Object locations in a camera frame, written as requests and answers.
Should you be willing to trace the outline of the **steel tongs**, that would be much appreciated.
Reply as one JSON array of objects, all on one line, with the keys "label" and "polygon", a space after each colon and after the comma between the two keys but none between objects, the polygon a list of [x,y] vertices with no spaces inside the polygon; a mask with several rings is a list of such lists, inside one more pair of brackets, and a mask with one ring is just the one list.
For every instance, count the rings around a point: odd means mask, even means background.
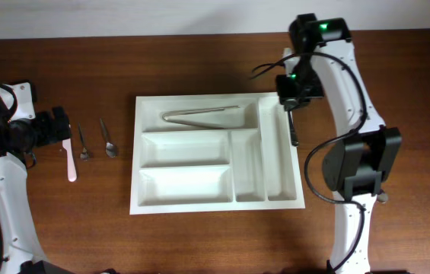
[{"label": "steel tongs", "polygon": [[228,110],[239,109],[240,106],[212,107],[189,110],[172,110],[161,114],[161,119],[166,123],[183,126],[199,127],[204,129],[227,129],[225,126],[216,125],[206,120],[209,113],[220,113]]}]

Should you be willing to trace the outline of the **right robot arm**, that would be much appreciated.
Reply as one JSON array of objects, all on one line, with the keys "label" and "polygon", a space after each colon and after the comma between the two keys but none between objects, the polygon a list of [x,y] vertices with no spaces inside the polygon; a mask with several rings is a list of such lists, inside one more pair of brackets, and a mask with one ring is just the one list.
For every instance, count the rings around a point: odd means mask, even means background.
[{"label": "right robot arm", "polygon": [[389,128],[376,111],[355,61],[350,30],[342,18],[317,20],[300,14],[290,24],[293,48],[279,64],[286,73],[276,77],[279,102],[287,113],[306,107],[314,98],[328,100],[336,137],[313,148],[304,161],[304,178],[315,154],[322,161],[326,197],[307,182],[311,192],[335,209],[335,236],[326,262],[328,273],[369,273],[368,242],[376,202],[386,202],[382,185],[402,143],[398,128]]}]

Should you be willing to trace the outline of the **large steel spoon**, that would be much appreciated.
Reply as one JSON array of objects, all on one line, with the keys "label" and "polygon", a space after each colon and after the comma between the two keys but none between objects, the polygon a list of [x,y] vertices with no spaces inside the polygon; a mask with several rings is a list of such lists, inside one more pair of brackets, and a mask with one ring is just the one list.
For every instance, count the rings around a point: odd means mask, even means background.
[{"label": "large steel spoon", "polygon": [[377,201],[380,203],[386,203],[389,200],[389,196],[386,193],[380,193],[377,195]]}]

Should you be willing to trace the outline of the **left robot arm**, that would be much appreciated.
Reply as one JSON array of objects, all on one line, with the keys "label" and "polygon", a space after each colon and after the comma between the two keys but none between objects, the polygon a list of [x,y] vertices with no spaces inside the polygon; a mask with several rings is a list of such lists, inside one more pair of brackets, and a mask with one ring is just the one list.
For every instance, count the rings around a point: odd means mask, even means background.
[{"label": "left robot arm", "polygon": [[35,148],[62,144],[67,177],[78,175],[72,156],[71,126],[62,107],[35,112],[35,87],[23,80],[0,83],[0,273],[63,273],[40,245],[27,198],[27,172]]}]

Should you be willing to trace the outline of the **steel fork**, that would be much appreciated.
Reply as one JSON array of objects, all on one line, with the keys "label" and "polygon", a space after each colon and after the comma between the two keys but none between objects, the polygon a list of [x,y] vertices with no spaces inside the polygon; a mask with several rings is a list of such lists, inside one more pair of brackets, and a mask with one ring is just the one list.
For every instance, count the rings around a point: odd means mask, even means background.
[{"label": "steel fork", "polygon": [[298,141],[298,137],[295,131],[295,126],[294,126],[294,120],[292,117],[292,112],[288,111],[287,112],[288,115],[288,126],[289,126],[289,133],[290,133],[290,139],[291,139],[291,145],[294,147],[298,147],[299,146],[299,141]]}]

